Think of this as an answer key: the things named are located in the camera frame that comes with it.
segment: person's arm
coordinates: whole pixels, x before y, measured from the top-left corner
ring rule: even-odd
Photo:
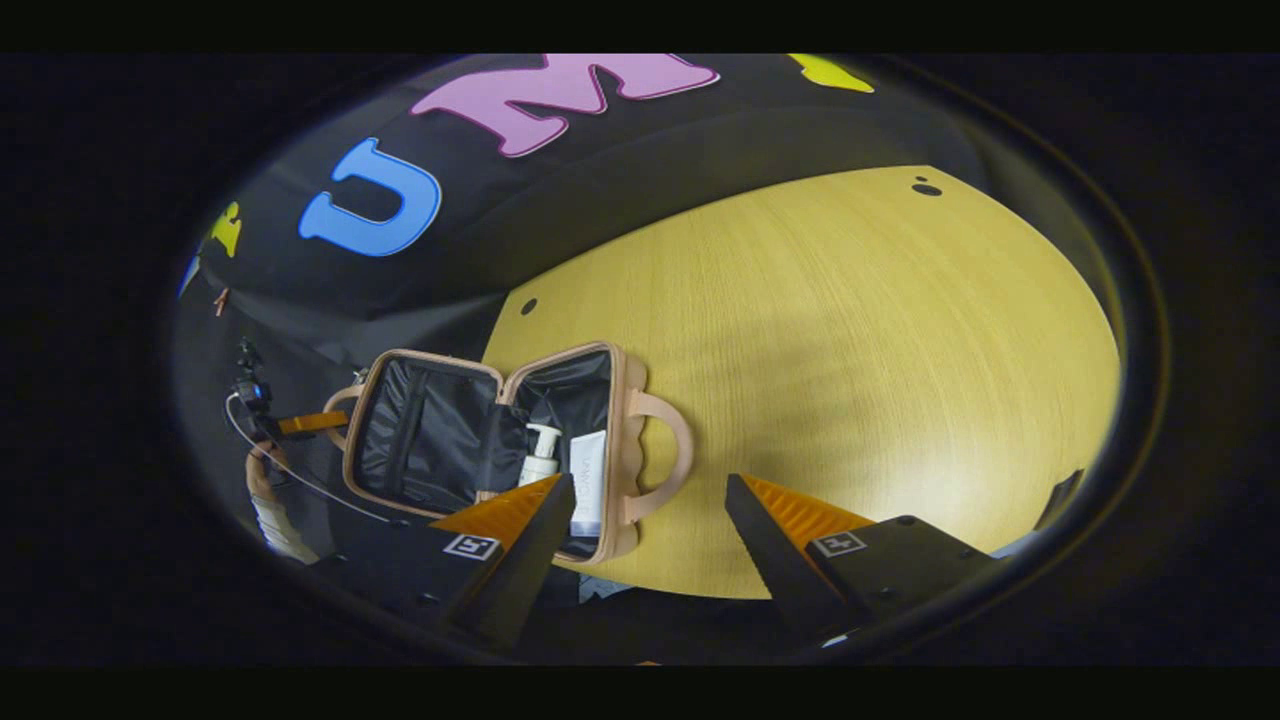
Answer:
[[[302,542],[302,536],[289,523],[284,505],[271,491],[271,483],[266,479],[264,451],[270,452],[271,457],[279,460],[285,468],[288,466],[284,451],[273,442],[257,443],[257,447],[244,457],[244,482],[248,486],[253,509],[257,511],[257,525],[262,529],[268,547],[274,552],[311,565],[320,557]]]

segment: white lotion bottle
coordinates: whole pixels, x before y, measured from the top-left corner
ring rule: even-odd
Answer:
[[[538,445],[532,455],[525,456],[525,466],[520,469],[520,486],[536,483],[543,478],[549,478],[559,470],[559,462],[552,457],[556,452],[556,441],[559,439],[561,430],[550,425],[530,423],[525,425],[531,430],[538,430]]]

